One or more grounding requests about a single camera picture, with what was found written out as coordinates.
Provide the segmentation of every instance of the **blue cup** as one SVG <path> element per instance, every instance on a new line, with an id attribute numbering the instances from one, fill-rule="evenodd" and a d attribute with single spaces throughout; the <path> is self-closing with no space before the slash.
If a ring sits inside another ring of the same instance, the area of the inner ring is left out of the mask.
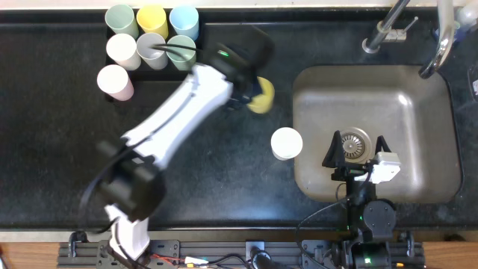
<path id="1" fill-rule="evenodd" d="M 199 14 L 191 6 L 174 7 L 170 13 L 170 22 L 179 35 L 184 35 L 192 40 L 199 36 Z"/>

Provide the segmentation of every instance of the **white wall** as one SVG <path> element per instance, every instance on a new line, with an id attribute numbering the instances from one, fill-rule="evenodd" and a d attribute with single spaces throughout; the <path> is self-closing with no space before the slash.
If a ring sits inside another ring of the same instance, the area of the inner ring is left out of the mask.
<path id="1" fill-rule="evenodd" d="M 99 9 L 115 4 L 140 7 L 162 4 L 175 7 L 191 4 L 195 7 L 387 7 L 397 0 L 0 0 L 0 10 L 8 9 Z M 471 0 L 453 0 L 462 6 Z M 409 7 L 435 6 L 436 0 L 411 0 Z"/>

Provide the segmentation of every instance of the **metal sink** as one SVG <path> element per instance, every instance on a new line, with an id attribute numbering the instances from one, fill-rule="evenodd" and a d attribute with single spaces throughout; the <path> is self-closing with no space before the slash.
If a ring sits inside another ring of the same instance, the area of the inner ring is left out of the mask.
<path id="1" fill-rule="evenodd" d="M 383 135 L 399 155 L 401 171 L 376 186 L 393 202 L 446 202 L 458 191 L 462 174 L 450 95 L 444 79 L 425 80 L 420 67 L 311 67 L 294 82 L 294 128 L 304 147 L 295 158 L 300 189 L 319 201 L 335 201 L 340 182 L 322 160 L 340 130 L 348 161 L 373 157 Z M 339 189 L 339 198 L 345 188 Z"/>

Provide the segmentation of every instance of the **faucet handle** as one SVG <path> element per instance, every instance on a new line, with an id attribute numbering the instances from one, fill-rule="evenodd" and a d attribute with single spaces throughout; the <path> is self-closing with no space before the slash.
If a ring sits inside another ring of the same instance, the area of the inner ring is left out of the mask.
<path id="1" fill-rule="evenodd" d="M 418 17 L 416 16 L 410 24 L 408 24 L 405 29 L 391 29 L 388 32 L 387 36 L 383 40 L 383 42 L 403 42 L 406 40 L 406 32 L 418 21 Z"/>

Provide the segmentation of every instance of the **white cup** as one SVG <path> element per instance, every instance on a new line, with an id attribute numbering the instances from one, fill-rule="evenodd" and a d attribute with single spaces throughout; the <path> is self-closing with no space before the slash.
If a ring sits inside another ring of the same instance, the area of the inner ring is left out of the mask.
<path id="1" fill-rule="evenodd" d="M 136 52 L 136 41 L 129 34 L 115 34 L 106 43 L 106 53 L 126 70 L 136 70 L 141 58 Z"/>
<path id="2" fill-rule="evenodd" d="M 133 96 L 134 88 L 126 70 L 119 65 L 110 64 L 103 67 L 96 79 L 98 87 L 119 101 L 126 101 Z"/>
<path id="3" fill-rule="evenodd" d="M 281 161 L 285 161 L 295 158 L 302 151 L 302 137 L 298 131 L 284 127 L 273 133 L 270 145 L 274 156 Z"/>
<path id="4" fill-rule="evenodd" d="M 173 45 L 183 45 L 183 46 L 188 46 L 191 48 L 196 48 L 196 44 L 194 43 L 192 39 L 186 36 L 181 36 L 181 35 L 171 37 L 171 39 L 167 43 L 173 44 Z M 194 63 L 196 63 L 196 52 L 194 50 L 181 49 L 181 48 L 175 48 L 175 47 L 167 47 L 167 48 L 175 52 L 178 52 L 179 54 L 182 55 L 182 57 L 180 57 L 179 55 L 176 55 L 171 52 L 167 53 L 167 57 L 171 59 L 174 66 L 178 70 L 187 71 L 191 69 Z"/>
<path id="5" fill-rule="evenodd" d="M 197 9 L 188 5 L 174 7 L 170 13 L 170 22 L 177 34 L 192 40 L 199 36 L 199 14 Z"/>
<path id="6" fill-rule="evenodd" d="M 152 45 L 165 44 L 160 34 L 146 33 L 140 36 L 136 42 L 137 53 L 153 69 L 160 70 L 167 65 L 167 56 L 164 51 L 151 49 Z"/>
<path id="7" fill-rule="evenodd" d="M 106 24 L 117 34 L 129 34 L 137 39 L 139 31 L 134 19 L 134 12 L 127 4 L 110 7 L 105 14 Z"/>

